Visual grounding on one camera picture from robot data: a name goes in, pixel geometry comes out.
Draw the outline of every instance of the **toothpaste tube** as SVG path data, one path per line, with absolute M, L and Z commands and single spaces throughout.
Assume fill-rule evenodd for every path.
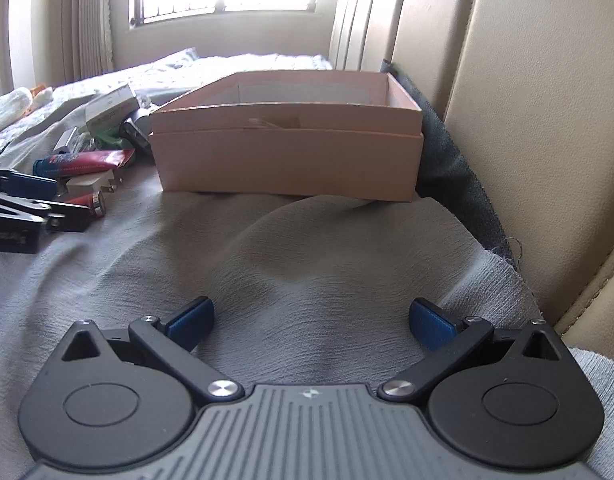
M 34 162 L 34 175 L 59 178 L 116 170 L 132 158 L 133 152 L 134 150 L 112 150 L 50 155 Z

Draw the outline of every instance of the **window frame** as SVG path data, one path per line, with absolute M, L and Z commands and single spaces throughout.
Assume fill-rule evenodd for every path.
M 165 22 L 167 20 L 175 20 L 178 18 L 186 18 L 189 16 L 203 16 L 210 14 L 241 14 L 242 12 L 316 12 L 316 0 L 309 0 L 306 9 L 242 9 L 242 10 L 226 10 L 225 4 L 221 0 L 217 0 L 213 7 L 206 9 L 189 9 L 180 10 L 178 12 L 167 12 L 145 18 L 144 16 L 144 0 L 130 0 L 130 25 L 140 27 L 149 25 L 149 23 Z

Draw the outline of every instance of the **gray fabric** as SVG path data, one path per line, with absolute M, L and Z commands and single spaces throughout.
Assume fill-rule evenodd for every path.
M 81 107 L 15 140 L 0 160 L 28 171 L 82 120 Z M 107 202 L 106 218 L 83 234 L 52 235 L 39 254 L 0 254 L 0 479 L 31 465 L 18 405 L 75 319 L 125 326 L 203 293 L 215 302 L 217 324 L 197 352 L 245 386 L 375 387 L 423 357 L 407 329 L 416 296 L 497 326 L 539 315 L 513 268 L 429 198 L 163 194 L 153 167 L 135 166 Z M 614 392 L 606 362 L 586 359 L 601 394 Z M 608 395 L 610 442 L 601 441 L 591 464 L 614 479 Z

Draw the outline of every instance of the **pile of small items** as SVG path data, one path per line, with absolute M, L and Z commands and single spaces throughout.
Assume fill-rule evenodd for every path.
M 103 217 L 123 168 L 136 154 L 152 160 L 153 109 L 125 85 L 88 103 L 86 126 L 65 132 L 33 175 L 0 166 L 0 251 L 36 253 L 44 232 L 83 232 Z

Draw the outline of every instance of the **red battery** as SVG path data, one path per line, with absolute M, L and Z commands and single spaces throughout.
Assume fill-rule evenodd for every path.
M 106 206 L 104 205 L 104 196 L 102 191 L 96 191 L 94 193 L 77 196 L 68 200 L 69 204 L 86 205 L 91 212 L 91 216 L 94 218 L 101 218 L 106 212 Z

